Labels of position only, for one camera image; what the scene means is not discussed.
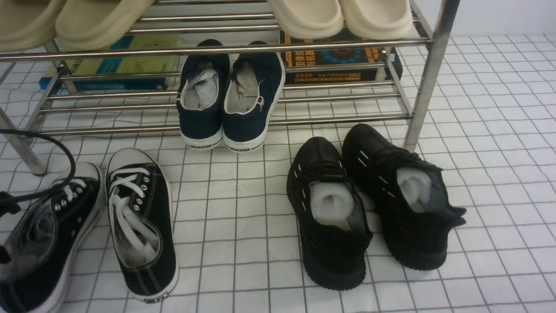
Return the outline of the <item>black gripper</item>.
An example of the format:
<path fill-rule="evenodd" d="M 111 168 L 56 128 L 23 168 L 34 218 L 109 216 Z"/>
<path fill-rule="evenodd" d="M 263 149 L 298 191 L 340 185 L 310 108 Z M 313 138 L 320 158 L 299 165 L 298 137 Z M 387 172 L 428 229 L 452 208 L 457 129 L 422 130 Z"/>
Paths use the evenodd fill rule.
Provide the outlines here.
<path fill-rule="evenodd" d="M 21 211 L 20 205 L 15 200 L 15 196 L 8 194 L 8 192 L 2 191 L 0 193 L 0 217 L 2 218 L 6 214 L 15 215 Z M 0 263 L 7 264 L 12 261 L 7 249 L 1 245 L 0 246 Z"/>

